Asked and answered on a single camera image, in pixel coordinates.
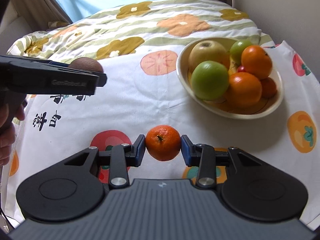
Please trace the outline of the person left hand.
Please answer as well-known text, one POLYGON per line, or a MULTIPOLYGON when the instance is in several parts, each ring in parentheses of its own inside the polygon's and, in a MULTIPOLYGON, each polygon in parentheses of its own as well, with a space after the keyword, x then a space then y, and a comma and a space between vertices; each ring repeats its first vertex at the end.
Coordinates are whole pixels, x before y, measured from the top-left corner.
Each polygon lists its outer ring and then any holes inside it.
MULTIPOLYGON (((1 127, 9 116, 9 107, 4 105, 1 107, 1 127)), ((1 133, 1 148, 0 148, 0 165, 4 166, 10 160, 11 146, 15 142, 15 128, 13 124, 1 133)))

